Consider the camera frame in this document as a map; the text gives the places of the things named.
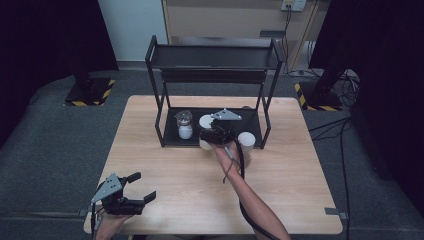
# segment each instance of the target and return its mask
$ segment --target wooden table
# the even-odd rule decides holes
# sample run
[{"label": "wooden table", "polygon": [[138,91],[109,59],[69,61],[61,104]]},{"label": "wooden table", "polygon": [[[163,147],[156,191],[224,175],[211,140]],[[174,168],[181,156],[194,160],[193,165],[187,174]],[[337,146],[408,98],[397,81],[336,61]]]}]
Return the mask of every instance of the wooden table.
[{"label": "wooden table", "polygon": [[[173,96],[172,103],[242,107],[254,105],[256,98]],[[253,234],[231,184],[222,183],[215,154],[198,147],[162,148],[154,129],[156,113],[153,96],[129,98],[99,181],[112,172],[124,177],[140,171],[141,179],[127,184],[124,196],[142,199],[157,191],[143,214],[128,220],[120,233]],[[339,217],[325,213],[335,205],[297,100],[273,98],[269,114],[271,133],[263,150],[250,153],[247,183],[290,234],[340,233]],[[89,216],[84,230],[90,232]]]}]

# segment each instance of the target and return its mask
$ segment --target white cup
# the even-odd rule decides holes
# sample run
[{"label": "white cup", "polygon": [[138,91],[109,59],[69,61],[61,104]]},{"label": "white cup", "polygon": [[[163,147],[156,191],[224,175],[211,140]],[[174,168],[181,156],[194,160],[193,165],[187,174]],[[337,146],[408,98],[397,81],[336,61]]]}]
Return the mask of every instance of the white cup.
[{"label": "white cup", "polygon": [[241,149],[243,150],[243,153],[248,153],[252,151],[253,147],[255,146],[255,135],[250,132],[240,133],[237,139],[241,144]]},{"label": "white cup", "polygon": [[[199,124],[202,126],[202,128],[211,128],[211,123],[213,121],[213,118],[210,115],[203,115],[200,120]],[[208,142],[200,139],[199,137],[199,146],[204,150],[212,150],[212,146],[209,145]]]}]

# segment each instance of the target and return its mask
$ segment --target black metal shelf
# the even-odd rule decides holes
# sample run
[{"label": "black metal shelf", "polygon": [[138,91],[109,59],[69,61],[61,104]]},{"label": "black metal shelf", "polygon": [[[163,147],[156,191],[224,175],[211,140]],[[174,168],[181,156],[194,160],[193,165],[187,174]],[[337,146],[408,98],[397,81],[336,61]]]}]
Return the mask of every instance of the black metal shelf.
[{"label": "black metal shelf", "polygon": [[[234,131],[249,131],[256,137],[255,147],[264,148],[271,130],[268,108],[283,63],[280,45],[272,39],[269,46],[187,46],[158,44],[156,36],[152,37],[145,57],[150,82],[153,87],[158,114],[155,128],[162,147],[165,146],[199,146],[199,128],[196,125],[201,116],[218,112],[225,108],[172,107],[168,95],[168,83],[239,83],[259,85],[259,95],[255,108],[228,108],[242,116],[242,121],[234,124]],[[153,69],[161,71],[163,91],[159,96]],[[268,70],[275,70],[271,89],[265,99],[263,86]],[[168,114],[165,130],[162,134],[161,121],[164,103]],[[258,109],[262,102],[266,131],[262,135]],[[193,136],[181,139],[175,114],[189,110],[193,114]]]}]

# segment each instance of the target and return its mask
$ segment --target human arm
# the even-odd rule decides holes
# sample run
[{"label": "human arm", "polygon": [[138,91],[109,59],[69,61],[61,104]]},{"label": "human arm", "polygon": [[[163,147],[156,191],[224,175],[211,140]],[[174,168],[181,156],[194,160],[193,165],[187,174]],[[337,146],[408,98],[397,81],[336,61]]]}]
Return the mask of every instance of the human arm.
[{"label": "human arm", "polygon": [[[231,151],[234,160],[239,160],[239,155],[232,142],[227,146]],[[247,212],[247,215],[261,228],[271,233],[279,239],[288,240],[290,235],[280,219],[275,215],[272,209],[250,188],[237,170],[236,164],[232,163],[225,148],[213,145],[217,160],[222,167],[228,181],[233,186],[241,204]],[[266,236],[255,230],[258,239],[268,239]]]}]

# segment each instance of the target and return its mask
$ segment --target electrical outlet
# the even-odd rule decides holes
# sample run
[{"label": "electrical outlet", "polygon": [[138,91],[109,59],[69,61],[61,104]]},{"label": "electrical outlet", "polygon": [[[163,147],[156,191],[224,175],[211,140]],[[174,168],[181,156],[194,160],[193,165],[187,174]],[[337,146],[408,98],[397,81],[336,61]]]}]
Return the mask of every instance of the electrical outlet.
[{"label": "electrical outlet", "polygon": [[301,12],[305,8],[307,0],[283,0],[281,11],[288,11],[290,6],[291,11]]},{"label": "electrical outlet", "polygon": [[288,11],[288,6],[293,7],[295,0],[283,0],[283,3],[281,4],[281,11]]}]

